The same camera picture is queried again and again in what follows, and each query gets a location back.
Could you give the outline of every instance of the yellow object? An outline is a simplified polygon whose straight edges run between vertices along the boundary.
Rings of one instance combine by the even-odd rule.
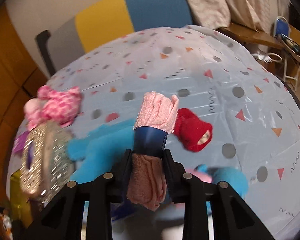
[[[27,202],[28,197],[20,188],[20,170],[17,170],[10,177],[10,203],[11,218],[21,220],[27,228],[32,223],[31,207]]]
[[[134,32],[125,0],[101,0],[75,17],[84,51]]]

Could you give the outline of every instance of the chair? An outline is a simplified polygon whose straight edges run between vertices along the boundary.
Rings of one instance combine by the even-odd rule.
[[[36,37],[50,75],[94,48],[124,35],[156,27],[192,24],[186,0],[101,0],[54,33]]]
[[[282,17],[278,16],[274,22],[274,32],[273,36],[276,37],[281,41],[280,35],[283,34],[287,37],[290,37],[291,29],[289,27],[288,21]],[[284,46],[285,49],[285,55],[284,55],[284,73],[283,73],[283,80],[286,81],[286,79],[292,79],[295,81],[294,90],[297,91],[298,87],[298,78],[299,78],[299,72],[300,72],[300,57],[295,55],[295,53],[289,49],[288,46]],[[294,58],[297,60],[298,64],[298,70],[296,72],[296,75],[294,77],[287,76],[287,64],[288,64],[288,56]]]

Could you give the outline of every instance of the white wall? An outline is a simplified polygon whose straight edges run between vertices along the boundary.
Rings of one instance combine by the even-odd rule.
[[[48,71],[41,58],[35,36],[44,31],[51,32],[75,14],[99,0],[7,0],[6,6],[20,39],[39,68]]]

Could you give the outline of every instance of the wooden cabinet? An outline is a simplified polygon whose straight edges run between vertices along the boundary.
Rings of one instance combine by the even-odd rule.
[[[6,207],[8,203],[6,174],[13,138],[24,118],[23,106],[46,81],[3,5],[0,8],[0,206]]]

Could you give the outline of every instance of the teal plush toy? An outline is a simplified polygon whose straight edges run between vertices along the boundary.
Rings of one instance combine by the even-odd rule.
[[[114,125],[101,125],[86,138],[72,139],[67,153],[72,161],[83,160],[82,165],[70,177],[79,184],[93,181],[119,162],[126,149],[133,148],[134,119]]]

